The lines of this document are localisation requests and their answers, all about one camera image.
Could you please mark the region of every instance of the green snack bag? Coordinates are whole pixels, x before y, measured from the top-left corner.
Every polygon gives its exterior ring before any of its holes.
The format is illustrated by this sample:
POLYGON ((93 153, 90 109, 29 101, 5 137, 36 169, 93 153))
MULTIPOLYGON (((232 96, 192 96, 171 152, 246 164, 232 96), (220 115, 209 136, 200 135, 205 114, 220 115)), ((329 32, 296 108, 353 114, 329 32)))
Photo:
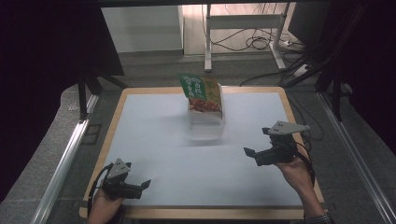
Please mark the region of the green snack bag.
POLYGON ((190 110, 222 113, 220 87, 214 78, 182 74, 178 79, 189 99, 190 110))

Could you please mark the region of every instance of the human arm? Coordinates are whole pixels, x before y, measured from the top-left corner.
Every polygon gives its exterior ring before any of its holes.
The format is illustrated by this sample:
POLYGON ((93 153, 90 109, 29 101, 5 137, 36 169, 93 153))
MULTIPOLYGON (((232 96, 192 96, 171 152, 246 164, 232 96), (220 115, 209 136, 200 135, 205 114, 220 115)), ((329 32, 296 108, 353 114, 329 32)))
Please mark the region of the human arm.
POLYGON ((92 210, 88 217, 88 224, 106 224, 116 215, 123 201, 123 198, 111 200, 108 195, 99 188, 93 197, 92 210))
MULTIPOLYGON (((304 155, 302 146, 298 146, 300 153, 304 155)), ((296 190, 304 208, 306 223, 308 220, 323 217, 323 222, 318 223, 332 223, 332 219, 323 210, 318 200, 317 194, 312 186, 311 176, 306 168, 305 163, 298 157, 288 163, 277 163, 276 166, 280 169, 286 181, 296 190)))

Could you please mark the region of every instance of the gray carpet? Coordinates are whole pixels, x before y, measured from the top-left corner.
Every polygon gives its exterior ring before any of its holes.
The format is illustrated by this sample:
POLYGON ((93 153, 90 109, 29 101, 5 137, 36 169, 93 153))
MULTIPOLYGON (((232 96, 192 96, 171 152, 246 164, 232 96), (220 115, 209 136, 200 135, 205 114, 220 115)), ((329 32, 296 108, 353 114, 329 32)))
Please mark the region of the gray carpet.
MULTIPOLYGON (((118 79, 133 87, 179 86, 176 74, 205 73, 203 57, 150 55, 136 58, 121 55, 120 59, 126 76, 118 79)), ((214 58, 210 75, 223 86, 239 86, 247 78, 273 72, 277 72, 277 68, 271 54, 223 55, 214 58)), ((264 76, 253 79, 246 85, 275 86, 279 80, 280 75, 264 76)), ((292 108, 297 122, 309 125, 311 137, 321 139, 312 139, 306 145, 312 148, 311 156, 327 208, 339 224, 384 223, 313 89, 315 81, 316 78, 311 77, 294 88, 287 89, 287 95, 295 105, 292 108)), ((78 148, 48 223, 85 222, 79 217, 78 209, 121 93, 112 83, 102 79, 100 82, 104 90, 92 114, 91 128, 78 148), (93 134, 99 128, 99 134, 93 134)), ((78 122, 78 110, 70 106, 77 100, 76 87, 64 92, 62 106, 55 121, 19 181, 0 206, 0 223, 29 223, 32 220, 78 122)), ((341 108, 344 125, 394 207, 396 176, 391 171, 396 166, 395 157, 354 111, 347 97, 342 99, 341 108)))

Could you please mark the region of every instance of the metal frame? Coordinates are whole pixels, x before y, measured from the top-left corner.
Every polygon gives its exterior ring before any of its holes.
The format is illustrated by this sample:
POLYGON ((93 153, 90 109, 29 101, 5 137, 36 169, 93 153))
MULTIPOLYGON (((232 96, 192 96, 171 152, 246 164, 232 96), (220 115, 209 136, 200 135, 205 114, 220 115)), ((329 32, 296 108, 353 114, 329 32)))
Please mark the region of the metal frame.
POLYGON ((73 131, 69 143, 67 144, 66 150, 64 151, 64 154, 59 161, 58 167, 56 168, 55 173, 53 174, 52 179, 47 186, 46 192, 44 193, 44 196, 35 211, 35 215, 33 216, 31 224, 47 222, 52 207, 55 204, 56 198, 58 197, 62 185, 64 184, 64 180, 66 179, 69 168, 76 155, 82 136, 84 135, 88 123, 90 122, 90 117, 97 100, 98 97, 96 95, 91 96, 87 105, 88 116, 83 121, 80 121, 76 126, 76 129, 73 131))
POLYGON ((332 112, 332 103, 327 97, 327 94, 318 93, 318 98, 322 102, 333 127, 340 136, 341 141, 346 146, 346 151, 349 155, 349 158, 352 160, 356 170, 358 171, 358 174, 361 176, 361 180, 372 197, 376 208, 384 219, 384 222, 387 224, 396 223, 396 215, 389 203, 387 196, 371 174, 370 169, 367 167, 366 163, 361 157, 361 154, 359 153, 359 150, 356 148, 355 144, 350 138, 346 128, 344 127, 344 124, 339 121, 332 112))
POLYGON ((279 70, 285 70, 286 66, 283 63, 282 57, 279 54, 277 45, 279 43, 280 36, 282 35, 283 26, 289 10, 290 3, 286 4, 286 7, 282 14, 271 14, 271 15, 225 15, 225 16, 210 16, 211 5, 207 5, 206 10, 206 43, 205 43, 205 71, 212 71, 212 42, 210 39, 210 31, 212 30, 224 30, 224 29, 256 29, 256 28, 275 28, 276 37, 273 42, 269 43, 271 51, 276 60, 277 67, 279 70))

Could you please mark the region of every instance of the black curtain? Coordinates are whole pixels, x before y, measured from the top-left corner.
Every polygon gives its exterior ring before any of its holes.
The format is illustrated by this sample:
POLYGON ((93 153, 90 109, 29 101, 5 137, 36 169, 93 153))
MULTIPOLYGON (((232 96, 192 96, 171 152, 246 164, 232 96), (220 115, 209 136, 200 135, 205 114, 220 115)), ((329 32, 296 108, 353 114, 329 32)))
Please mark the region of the black curtain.
POLYGON ((396 154, 396 3, 371 1, 342 55, 349 100, 396 154))
POLYGON ((3 201, 32 158, 78 76, 123 76, 99 7, 55 2, 0 3, 3 201))

